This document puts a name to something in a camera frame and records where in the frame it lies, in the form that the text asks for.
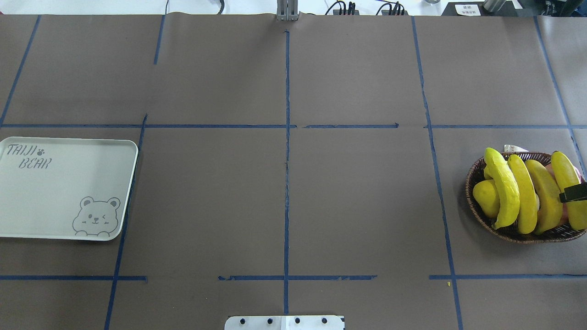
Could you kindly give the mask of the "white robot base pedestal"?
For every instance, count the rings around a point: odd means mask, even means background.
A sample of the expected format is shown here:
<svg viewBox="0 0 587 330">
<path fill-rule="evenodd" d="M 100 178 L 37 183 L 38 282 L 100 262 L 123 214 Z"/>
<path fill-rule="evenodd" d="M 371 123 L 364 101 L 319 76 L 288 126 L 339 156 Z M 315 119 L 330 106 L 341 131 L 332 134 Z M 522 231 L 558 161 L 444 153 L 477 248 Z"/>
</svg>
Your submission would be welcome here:
<svg viewBox="0 0 587 330">
<path fill-rule="evenodd" d="M 345 330 L 344 317 L 337 315 L 235 316 L 225 330 Z"/>
</svg>

